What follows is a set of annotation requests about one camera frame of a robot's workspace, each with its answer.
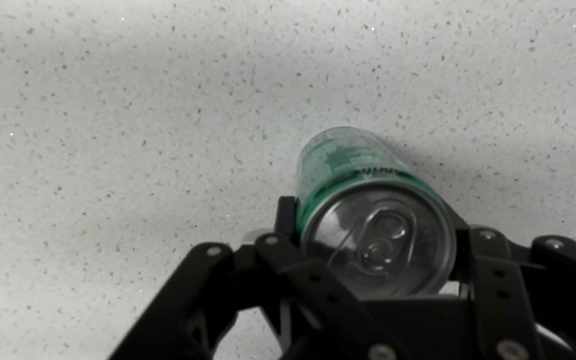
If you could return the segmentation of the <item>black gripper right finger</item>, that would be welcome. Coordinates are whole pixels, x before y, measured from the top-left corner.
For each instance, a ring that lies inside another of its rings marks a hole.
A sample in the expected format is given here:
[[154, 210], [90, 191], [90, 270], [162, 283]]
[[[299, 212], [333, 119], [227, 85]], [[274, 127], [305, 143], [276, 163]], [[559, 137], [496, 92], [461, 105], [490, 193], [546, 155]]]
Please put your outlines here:
[[435, 360], [576, 360], [576, 239], [455, 224], [462, 290], [438, 301]]

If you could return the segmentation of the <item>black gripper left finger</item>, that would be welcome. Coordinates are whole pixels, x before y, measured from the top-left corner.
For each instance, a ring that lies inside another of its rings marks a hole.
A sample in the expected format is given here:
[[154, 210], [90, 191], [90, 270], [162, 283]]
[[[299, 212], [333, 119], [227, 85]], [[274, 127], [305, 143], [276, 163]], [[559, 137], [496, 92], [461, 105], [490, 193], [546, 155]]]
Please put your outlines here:
[[215, 360], [238, 314], [261, 310], [279, 360], [397, 360], [397, 340], [322, 261], [296, 248], [299, 199], [254, 242], [194, 245], [110, 360]]

